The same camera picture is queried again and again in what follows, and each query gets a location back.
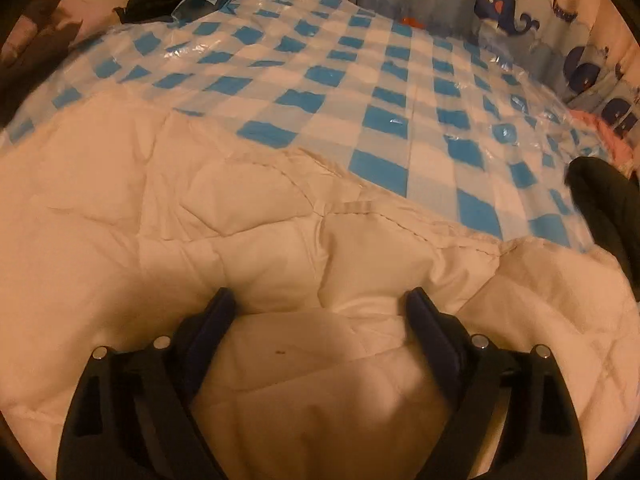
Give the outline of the whale print curtain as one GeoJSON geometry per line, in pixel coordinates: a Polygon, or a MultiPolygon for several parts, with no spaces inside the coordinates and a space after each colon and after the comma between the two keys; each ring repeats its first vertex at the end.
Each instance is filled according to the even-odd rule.
{"type": "Polygon", "coordinates": [[[349,0],[520,66],[568,107],[639,140],[639,43],[612,0],[349,0]]]}

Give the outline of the blue checkered plastic bed cover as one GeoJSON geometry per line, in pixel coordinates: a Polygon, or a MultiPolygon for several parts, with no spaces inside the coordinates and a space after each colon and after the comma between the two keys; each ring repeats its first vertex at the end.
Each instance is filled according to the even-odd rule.
{"type": "Polygon", "coordinates": [[[321,154],[502,240],[592,243],[564,179],[573,158],[603,154],[593,131],[494,54],[347,0],[184,0],[165,21],[118,26],[24,102],[2,144],[108,87],[321,154]]]}

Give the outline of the dark green puffer jacket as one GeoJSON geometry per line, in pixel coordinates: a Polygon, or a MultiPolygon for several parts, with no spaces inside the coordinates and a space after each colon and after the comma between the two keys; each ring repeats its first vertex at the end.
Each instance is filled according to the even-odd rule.
{"type": "Polygon", "coordinates": [[[594,242],[613,255],[639,301],[639,185],[600,158],[580,156],[565,183],[594,242]]]}

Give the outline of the pink and brown folded quilt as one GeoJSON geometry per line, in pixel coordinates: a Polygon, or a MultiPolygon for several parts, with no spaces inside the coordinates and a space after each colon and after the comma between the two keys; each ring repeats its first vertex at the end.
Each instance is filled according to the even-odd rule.
{"type": "Polygon", "coordinates": [[[66,58],[81,29],[62,0],[30,0],[1,43],[1,127],[66,58]]]}

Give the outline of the pink crumpled garment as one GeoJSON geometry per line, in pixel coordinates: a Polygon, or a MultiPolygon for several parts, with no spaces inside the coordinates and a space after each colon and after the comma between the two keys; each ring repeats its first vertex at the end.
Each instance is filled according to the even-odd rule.
{"type": "Polygon", "coordinates": [[[611,164],[626,177],[629,177],[634,170],[634,152],[630,145],[620,138],[599,116],[583,110],[570,110],[570,114],[588,127],[593,128],[604,144],[611,164]]]}

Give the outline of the white quilted puffer jacket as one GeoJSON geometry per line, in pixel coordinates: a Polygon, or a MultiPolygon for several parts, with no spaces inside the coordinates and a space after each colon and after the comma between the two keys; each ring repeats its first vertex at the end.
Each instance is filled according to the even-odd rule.
{"type": "Polygon", "coordinates": [[[588,474],[639,415],[639,315],[616,260],[502,242],[302,150],[106,92],[1,153],[1,409],[47,478],[91,351],[240,315],[194,415],[233,479],[408,479],[449,417],[401,298],[497,346],[545,344],[588,474]]]}

